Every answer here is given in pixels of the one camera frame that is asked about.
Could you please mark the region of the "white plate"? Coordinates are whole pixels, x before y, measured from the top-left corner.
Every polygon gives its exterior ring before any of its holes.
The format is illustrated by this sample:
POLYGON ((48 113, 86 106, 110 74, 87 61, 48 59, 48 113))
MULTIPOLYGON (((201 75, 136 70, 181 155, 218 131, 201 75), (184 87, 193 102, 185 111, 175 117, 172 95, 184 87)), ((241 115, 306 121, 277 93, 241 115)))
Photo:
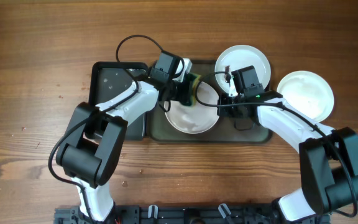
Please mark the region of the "white plate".
MULTIPOLYGON (((205 82, 199 86, 197 96, 207 104, 216 104, 219 98, 216 90, 205 82)), ((197 101, 193 106, 173 101, 165 116, 175 129, 187 134, 203 133, 211 129, 219 119, 217 108, 201 105, 197 101)))
POLYGON ((325 120, 334 108, 331 87, 313 72, 300 70, 289 73, 281 79, 277 91, 292 107, 317 122, 325 120))

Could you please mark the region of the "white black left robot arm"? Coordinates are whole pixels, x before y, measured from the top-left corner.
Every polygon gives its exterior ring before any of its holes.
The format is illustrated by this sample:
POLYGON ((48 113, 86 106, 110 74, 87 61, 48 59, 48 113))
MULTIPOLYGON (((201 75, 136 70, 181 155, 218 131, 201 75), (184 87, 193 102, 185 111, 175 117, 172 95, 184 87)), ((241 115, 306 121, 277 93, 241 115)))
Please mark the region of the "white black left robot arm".
POLYGON ((164 84, 135 80, 131 87, 109 101, 98 105, 82 102, 75 108, 65 134, 50 155, 68 178, 59 177, 51 161, 48 168, 57 180, 76 186, 81 200, 77 209, 81 221, 114 222, 109 180, 116 170, 128 126, 154 109, 164 94, 168 95, 168 101, 194 105, 198 85, 197 78, 164 84))

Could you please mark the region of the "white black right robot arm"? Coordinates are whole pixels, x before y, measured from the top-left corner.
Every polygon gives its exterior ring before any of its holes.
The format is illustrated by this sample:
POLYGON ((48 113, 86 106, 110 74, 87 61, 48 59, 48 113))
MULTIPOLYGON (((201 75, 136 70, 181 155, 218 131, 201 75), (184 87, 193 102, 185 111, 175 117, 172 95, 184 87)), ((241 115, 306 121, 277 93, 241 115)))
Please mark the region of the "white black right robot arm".
POLYGON ((250 118, 285 140, 299 154, 301 187, 278 200, 285 222, 297 222, 352 204, 358 209, 358 135, 334 129, 294 109, 276 91, 218 99, 218 114, 250 118))

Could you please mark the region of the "green yellow sponge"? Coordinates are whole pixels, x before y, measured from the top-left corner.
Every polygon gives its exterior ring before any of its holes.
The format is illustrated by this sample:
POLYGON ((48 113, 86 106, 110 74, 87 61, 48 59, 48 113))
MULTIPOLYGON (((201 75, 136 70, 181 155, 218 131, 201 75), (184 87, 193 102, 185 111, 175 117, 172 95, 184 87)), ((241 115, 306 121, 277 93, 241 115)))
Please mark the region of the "green yellow sponge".
POLYGON ((197 92, 197 87, 198 84, 200 82, 200 78, 201 76, 196 74, 196 73, 189 73, 188 76, 188 81, 189 81, 189 89, 188 89, 188 102, 187 105, 188 106, 193 106, 196 102, 196 92, 197 92))

